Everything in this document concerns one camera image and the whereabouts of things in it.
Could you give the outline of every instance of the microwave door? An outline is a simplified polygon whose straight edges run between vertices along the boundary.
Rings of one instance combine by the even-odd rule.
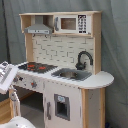
[[[55,33],[79,33],[78,15],[55,16]]]

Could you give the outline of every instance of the white tile backsplash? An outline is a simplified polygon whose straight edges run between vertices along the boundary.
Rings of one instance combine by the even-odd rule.
[[[75,67],[81,51],[94,54],[94,39],[85,37],[35,35],[33,37],[34,60],[40,63]],[[86,70],[92,71],[89,58],[82,55],[81,62],[86,62]]]

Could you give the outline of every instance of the white object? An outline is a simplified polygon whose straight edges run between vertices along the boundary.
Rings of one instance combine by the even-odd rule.
[[[3,62],[2,64],[0,64],[0,93],[5,94],[7,92],[14,77],[17,74],[17,71],[17,67],[8,64],[7,62]],[[31,122],[29,122],[27,119],[20,117],[20,101],[17,97],[16,92],[13,92],[11,94],[11,98],[13,101],[14,116],[16,116],[17,114],[19,116],[14,117],[8,123],[1,124],[0,128],[35,128],[34,125],[31,124]]]
[[[30,121],[27,119],[16,116],[11,119],[8,123],[0,125],[0,128],[36,128]]]
[[[11,64],[7,64],[6,66],[0,64],[0,69],[0,72],[2,72],[2,75],[0,76],[0,93],[6,94],[18,71],[18,68]]]
[[[91,34],[91,16],[55,15],[55,33]]]

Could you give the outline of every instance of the wall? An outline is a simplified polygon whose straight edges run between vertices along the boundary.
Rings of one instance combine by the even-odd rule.
[[[3,17],[3,8],[2,0],[0,1],[0,63],[7,61],[7,49],[6,49],[6,36],[5,36],[5,27],[4,27],[4,17]],[[7,95],[0,94],[0,102],[8,98]]]
[[[106,121],[128,126],[128,0],[4,0],[11,61],[25,61],[19,13],[101,10],[102,70],[115,77],[106,88]]]

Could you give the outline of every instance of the cabinet door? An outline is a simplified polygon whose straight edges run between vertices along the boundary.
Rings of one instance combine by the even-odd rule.
[[[82,128],[81,90],[45,82],[45,128]]]

